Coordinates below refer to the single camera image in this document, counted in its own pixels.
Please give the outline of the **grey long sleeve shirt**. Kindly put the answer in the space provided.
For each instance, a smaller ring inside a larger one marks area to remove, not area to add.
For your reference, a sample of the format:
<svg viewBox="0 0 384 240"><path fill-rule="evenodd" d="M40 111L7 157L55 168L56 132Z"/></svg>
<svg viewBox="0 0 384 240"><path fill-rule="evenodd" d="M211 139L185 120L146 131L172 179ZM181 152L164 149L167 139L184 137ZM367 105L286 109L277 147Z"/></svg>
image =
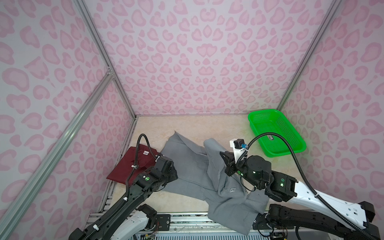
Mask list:
<svg viewBox="0 0 384 240"><path fill-rule="evenodd" d="M174 133L162 154L173 160L178 179L167 184L165 191L205 201L210 220L248 235L257 216L266 210L269 198L260 190L248 193L238 175L227 176L220 156L225 151L215 139L199 146Z"/></svg>

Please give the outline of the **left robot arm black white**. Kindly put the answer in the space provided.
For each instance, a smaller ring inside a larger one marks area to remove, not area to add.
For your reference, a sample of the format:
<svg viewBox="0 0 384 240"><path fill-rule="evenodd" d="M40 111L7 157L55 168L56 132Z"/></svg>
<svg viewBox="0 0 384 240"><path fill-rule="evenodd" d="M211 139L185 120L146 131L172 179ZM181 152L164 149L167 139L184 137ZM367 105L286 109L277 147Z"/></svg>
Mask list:
<svg viewBox="0 0 384 240"><path fill-rule="evenodd" d="M143 203L160 186L178 178L174 162L164 156L139 174L126 193L110 209L83 231L75 229L70 240L128 240L141 230L156 231L157 211Z"/></svg>

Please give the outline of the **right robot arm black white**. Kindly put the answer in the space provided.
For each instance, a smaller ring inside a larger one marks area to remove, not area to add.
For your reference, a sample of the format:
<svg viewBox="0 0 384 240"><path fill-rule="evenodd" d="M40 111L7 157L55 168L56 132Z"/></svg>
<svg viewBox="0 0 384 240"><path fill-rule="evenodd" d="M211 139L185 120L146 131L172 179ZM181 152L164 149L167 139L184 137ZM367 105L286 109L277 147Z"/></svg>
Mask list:
<svg viewBox="0 0 384 240"><path fill-rule="evenodd" d="M379 240L380 232L372 224L374 206L368 202L351 203L316 192L296 178L272 170L260 156L248 157L244 163L230 152L220 152L228 176L238 174L254 190L276 201L270 205L265 222L272 228L304 227L345 240Z"/></svg>

